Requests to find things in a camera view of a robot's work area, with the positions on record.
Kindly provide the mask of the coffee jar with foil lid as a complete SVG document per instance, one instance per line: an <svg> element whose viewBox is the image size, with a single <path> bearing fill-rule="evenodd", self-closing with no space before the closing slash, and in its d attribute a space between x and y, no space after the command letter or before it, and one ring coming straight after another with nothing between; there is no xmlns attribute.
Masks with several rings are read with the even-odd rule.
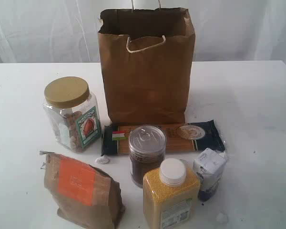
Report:
<svg viewBox="0 0 286 229"><path fill-rule="evenodd" d="M163 162L166 143L165 133L154 125L142 125L130 132L130 173L136 186L142 188L144 175Z"/></svg>

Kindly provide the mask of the spaghetti packet dark blue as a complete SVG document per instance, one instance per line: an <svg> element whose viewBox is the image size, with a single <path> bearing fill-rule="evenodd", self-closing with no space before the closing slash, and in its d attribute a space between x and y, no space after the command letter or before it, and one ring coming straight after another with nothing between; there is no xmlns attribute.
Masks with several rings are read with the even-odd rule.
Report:
<svg viewBox="0 0 286 229"><path fill-rule="evenodd" d="M136 125L109 125L104 127L102 136L102 152L104 156L127 155L128 136ZM218 133L214 120L200 123L157 125L167 139L166 152L188 153L204 151L225 151L225 145Z"/></svg>

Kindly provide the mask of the brown paper shopping bag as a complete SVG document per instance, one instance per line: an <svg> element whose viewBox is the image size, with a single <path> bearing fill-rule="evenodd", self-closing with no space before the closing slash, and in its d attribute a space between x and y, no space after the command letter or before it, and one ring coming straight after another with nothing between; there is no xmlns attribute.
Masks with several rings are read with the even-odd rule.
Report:
<svg viewBox="0 0 286 229"><path fill-rule="evenodd" d="M183 123L195 30L188 9L106 9L99 53L115 124Z"/></svg>

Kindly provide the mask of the nut jar with gold lid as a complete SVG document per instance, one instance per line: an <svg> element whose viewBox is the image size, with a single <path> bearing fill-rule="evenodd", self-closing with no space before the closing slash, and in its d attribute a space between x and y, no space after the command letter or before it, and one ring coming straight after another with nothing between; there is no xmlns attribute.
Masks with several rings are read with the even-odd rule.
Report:
<svg viewBox="0 0 286 229"><path fill-rule="evenodd" d="M44 89L43 108L56 141L80 153L102 135L97 98L88 83L75 76L50 82Z"/></svg>

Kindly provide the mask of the yellow grain bottle white cap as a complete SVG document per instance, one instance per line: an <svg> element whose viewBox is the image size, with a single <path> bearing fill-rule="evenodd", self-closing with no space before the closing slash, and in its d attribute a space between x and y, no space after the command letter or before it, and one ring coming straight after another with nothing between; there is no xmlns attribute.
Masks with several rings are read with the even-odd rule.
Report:
<svg viewBox="0 0 286 229"><path fill-rule="evenodd" d="M183 161L165 159L143 177L143 212L151 229L172 229L194 209L200 180Z"/></svg>

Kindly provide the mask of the small white crumpled scrap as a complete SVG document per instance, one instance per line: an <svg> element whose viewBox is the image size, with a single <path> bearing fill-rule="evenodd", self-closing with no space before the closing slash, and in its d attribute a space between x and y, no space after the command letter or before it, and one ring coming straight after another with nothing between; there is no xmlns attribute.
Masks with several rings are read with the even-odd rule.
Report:
<svg viewBox="0 0 286 229"><path fill-rule="evenodd" d="M96 164L108 164L110 162L110 159L107 156L100 156L95 159Z"/></svg>

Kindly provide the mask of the white and blue carton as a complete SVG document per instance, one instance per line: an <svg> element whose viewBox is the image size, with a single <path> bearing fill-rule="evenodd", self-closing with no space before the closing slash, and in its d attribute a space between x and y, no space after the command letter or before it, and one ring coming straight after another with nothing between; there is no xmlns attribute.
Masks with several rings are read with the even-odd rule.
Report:
<svg viewBox="0 0 286 229"><path fill-rule="evenodd" d="M198 199L208 201L217 191L227 157L225 153L218 153L212 149L205 149L193 162L193 171L200 179Z"/></svg>

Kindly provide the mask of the brown pouch with orange label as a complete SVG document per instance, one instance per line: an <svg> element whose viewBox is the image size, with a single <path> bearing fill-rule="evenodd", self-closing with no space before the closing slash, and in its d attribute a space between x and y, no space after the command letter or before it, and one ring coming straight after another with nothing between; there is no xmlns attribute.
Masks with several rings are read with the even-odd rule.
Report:
<svg viewBox="0 0 286 229"><path fill-rule="evenodd" d="M119 182L99 168L54 152L46 157L44 186L61 218L85 229L114 229L125 211Z"/></svg>

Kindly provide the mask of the white scrap near front edge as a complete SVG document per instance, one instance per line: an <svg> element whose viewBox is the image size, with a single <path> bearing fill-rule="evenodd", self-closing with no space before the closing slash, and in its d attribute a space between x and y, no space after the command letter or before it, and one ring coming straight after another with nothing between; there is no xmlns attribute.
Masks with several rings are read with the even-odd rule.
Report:
<svg viewBox="0 0 286 229"><path fill-rule="evenodd" d="M228 223L228 216L225 213L220 212L217 216L216 216L216 222L218 224L227 224Z"/></svg>

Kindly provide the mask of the white fabric backdrop curtain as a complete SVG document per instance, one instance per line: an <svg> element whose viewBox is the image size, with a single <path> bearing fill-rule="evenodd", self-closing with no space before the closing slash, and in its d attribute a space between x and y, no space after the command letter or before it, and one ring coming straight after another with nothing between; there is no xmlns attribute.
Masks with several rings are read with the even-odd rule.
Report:
<svg viewBox="0 0 286 229"><path fill-rule="evenodd" d="M0 0L0 63L98 62L104 9L187 8L196 61L282 60L286 0Z"/></svg>

